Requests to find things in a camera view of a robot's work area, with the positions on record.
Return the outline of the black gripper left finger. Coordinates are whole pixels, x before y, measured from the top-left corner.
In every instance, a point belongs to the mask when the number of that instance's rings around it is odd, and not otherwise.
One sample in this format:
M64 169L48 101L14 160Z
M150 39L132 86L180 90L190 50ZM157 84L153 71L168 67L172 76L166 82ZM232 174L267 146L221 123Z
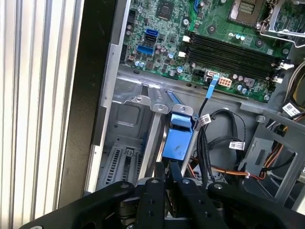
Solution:
M118 181L22 226L23 229L162 229L165 176L157 162L154 177L134 186Z

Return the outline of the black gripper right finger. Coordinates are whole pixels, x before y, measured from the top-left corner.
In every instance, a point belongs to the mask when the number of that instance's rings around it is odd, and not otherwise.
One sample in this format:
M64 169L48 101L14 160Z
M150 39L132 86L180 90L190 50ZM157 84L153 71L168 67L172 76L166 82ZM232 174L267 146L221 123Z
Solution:
M208 188L184 178L177 162L169 163L177 193L176 213L190 217L196 229L303 229L304 215L267 199L216 182Z

